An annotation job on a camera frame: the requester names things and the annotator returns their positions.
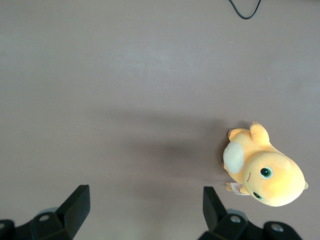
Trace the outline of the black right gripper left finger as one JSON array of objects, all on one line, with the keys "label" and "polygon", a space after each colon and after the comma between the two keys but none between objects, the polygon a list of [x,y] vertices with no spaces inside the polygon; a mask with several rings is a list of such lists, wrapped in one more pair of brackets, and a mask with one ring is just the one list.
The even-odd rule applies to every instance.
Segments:
[{"label": "black right gripper left finger", "polygon": [[0,221],[2,240],[72,240],[90,212],[90,187],[79,185],[59,206],[42,210],[27,223]]}]

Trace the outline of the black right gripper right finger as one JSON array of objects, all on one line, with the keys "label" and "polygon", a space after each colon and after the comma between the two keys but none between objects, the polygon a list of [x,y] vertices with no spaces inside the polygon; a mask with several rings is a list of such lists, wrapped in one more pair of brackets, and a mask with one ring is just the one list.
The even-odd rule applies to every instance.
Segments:
[{"label": "black right gripper right finger", "polygon": [[208,228],[200,240],[300,240],[301,236],[283,222],[268,221],[262,228],[245,213],[226,209],[212,186],[203,188],[202,212]]}]

